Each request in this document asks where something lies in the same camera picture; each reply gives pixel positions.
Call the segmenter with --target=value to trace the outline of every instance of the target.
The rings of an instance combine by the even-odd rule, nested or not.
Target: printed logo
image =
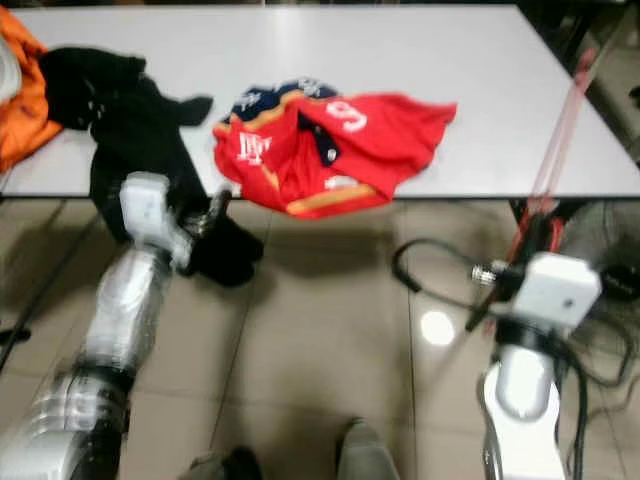
[[[322,88],[322,84],[318,80],[313,80],[312,78],[301,78],[298,80],[298,87],[302,89],[302,92],[307,97],[313,97],[320,95],[320,88]]]
[[[238,99],[234,105],[240,107],[240,109],[244,112],[247,107],[253,107],[256,103],[260,101],[262,98],[262,94],[259,92],[246,92],[242,97]]]
[[[335,175],[324,181],[325,190],[336,190],[338,188],[355,187],[357,185],[359,185],[359,183],[355,178],[346,175]]]
[[[238,160],[249,162],[249,165],[261,165],[262,154],[271,147],[271,137],[262,138],[253,133],[240,133],[240,153]]]

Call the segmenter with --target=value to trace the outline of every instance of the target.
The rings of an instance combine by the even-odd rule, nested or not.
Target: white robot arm
[[[476,271],[476,278],[496,273]],[[565,480],[555,440],[560,396],[548,334],[564,338],[600,295],[583,260],[538,253],[496,326],[497,361],[481,377],[487,426],[483,462],[490,480]]]
[[[166,205],[165,177],[134,173],[120,193],[134,239],[102,277],[73,365],[59,372],[24,422],[4,438],[0,480],[112,480],[128,429],[129,393],[153,348],[173,271],[188,266],[191,236]]]

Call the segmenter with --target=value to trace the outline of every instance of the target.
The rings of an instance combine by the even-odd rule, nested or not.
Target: orange jacket
[[[22,88],[0,105],[0,173],[53,138],[62,127],[47,120],[49,107],[38,58],[47,51],[9,11],[0,7],[0,32],[22,70]]]

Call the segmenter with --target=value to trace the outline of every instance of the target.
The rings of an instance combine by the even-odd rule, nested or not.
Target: white table
[[[459,102],[433,164],[398,198],[518,197],[530,192],[570,80],[517,8],[70,8],[16,10],[43,43],[146,57],[160,90],[211,94],[182,135],[208,192],[223,182],[213,124],[250,85],[299,76],[341,92],[401,91]],[[84,197],[95,144],[65,131],[11,173],[7,196]],[[578,121],[559,196],[640,196],[640,174],[590,105]]]

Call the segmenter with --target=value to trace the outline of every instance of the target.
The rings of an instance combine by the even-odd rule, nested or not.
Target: clothing pile
[[[0,173],[63,127],[87,130],[97,144],[90,197],[116,240],[129,240],[119,192],[132,172],[166,176],[169,204],[186,217],[209,208],[180,127],[199,125],[211,97],[166,98],[145,74],[144,58],[47,51],[2,7],[0,20]],[[214,161],[246,199],[321,218],[390,202],[397,185],[431,163],[455,114],[455,104],[399,93],[347,97],[302,78],[246,91],[213,128]],[[237,285],[251,278],[262,250],[223,215],[196,243],[193,269]]]
[[[214,127],[215,162],[248,200],[326,217],[390,202],[455,114],[396,93],[345,97],[308,78],[251,88]]]
[[[51,140],[62,127],[48,118],[38,59],[47,49],[0,7],[0,173]]]

